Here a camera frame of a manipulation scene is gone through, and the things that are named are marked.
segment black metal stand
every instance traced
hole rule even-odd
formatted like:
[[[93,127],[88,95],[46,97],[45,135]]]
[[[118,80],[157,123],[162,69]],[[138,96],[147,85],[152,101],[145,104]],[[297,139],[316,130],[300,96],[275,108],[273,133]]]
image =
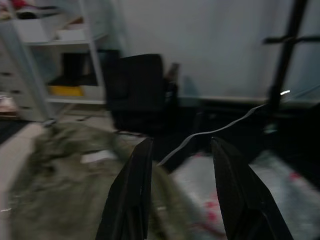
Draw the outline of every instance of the black metal stand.
[[[268,120],[270,122],[273,121],[274,115],[280,106],[280,93],[285,83],[295,45],[297,43],[320,43],[320,36],[318,35],[298,37],[307,4],[308,0],[295,0],[286,34],[282,37],[268,37],[263,41],[264,44],[283,44],[274,81],[269,91],[269,99],[266,108]]]

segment shelf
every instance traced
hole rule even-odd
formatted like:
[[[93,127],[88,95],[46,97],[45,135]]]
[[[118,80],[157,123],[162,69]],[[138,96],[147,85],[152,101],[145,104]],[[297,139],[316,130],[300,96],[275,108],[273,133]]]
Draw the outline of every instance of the shelf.
[[[103,33],[94,37],[94,40],[100,40],[102,38],[107,37],[107,33]],[[74,40],[74,41],[62,41],[62,40],[52,40],[48,42],[25,42],[25,45],[28,46],[56,46],[56,45],[80,45],[80,44],[88,44],[89,40]]]
[[[48,96],[46,99],[49,103],[66,103],[66,104],[96,104],[103,105],[106,103],[101,98],[87,98],[85,96]]]

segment white cable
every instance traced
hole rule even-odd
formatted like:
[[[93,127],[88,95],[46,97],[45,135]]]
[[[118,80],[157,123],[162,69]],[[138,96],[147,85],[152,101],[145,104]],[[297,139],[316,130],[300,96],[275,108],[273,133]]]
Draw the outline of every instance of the white cable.
[[[164,159],[162,159],[158,164],[157,166],[160,166],[160,165],[163,165],[165,164],[173,155],[175,155],[178,151],[180,151],[182,148],[184,148],[187,143],[190,141],[190,139],[192,139],[194,136],[198,136],[198,135],[206,135],[206,134],[213,134],[213,133],[216,133],[216,132],[219,132],[221,130],[224,130],[224,129],[227,129],[229,127],[231,127],[232,125],[236,124],[237,122],[249,117],[251,114],[253,114],[255,112],[256,109],[258,108],[261,108],[263,107],[265,104],[263,105],[259,105],[259,106],[256,106],[254,108],[251,108],[243,117],[237,119],[237,120],[234,120],[233,122],[230,122],[228,125],[224,126],[224,127],[221,127],[217,130],[213,130],[213,131],[204,131],[204,132],[198,132],[198,133],[194,133],[188,137],[186,137],[186,139],[183,140],[183,142],[180,144],[180,146],[178,146],[176,149],[172,150],[167,156],[165,156]]]

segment yellow object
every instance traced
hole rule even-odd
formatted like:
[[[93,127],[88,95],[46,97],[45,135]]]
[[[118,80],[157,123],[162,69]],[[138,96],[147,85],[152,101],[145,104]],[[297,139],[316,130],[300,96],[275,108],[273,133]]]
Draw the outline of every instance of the yellow object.
[[[84,93],[79,86],[49,86],[50,92],[58,96],[83,96]]]

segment olive green fabric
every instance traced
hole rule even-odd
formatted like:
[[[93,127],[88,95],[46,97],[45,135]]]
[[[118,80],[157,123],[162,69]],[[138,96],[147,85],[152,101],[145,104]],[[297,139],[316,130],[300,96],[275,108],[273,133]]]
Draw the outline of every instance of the olive green fabric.
[[[13,240],[94,240],[111,184],[134,145],[80,123],[59,123],[34,140],[34,150],[10,194]],[[83,164],[83,154],[114,152],[118,159]],[[148,239],[192,239],[179,189],[152,167]]]

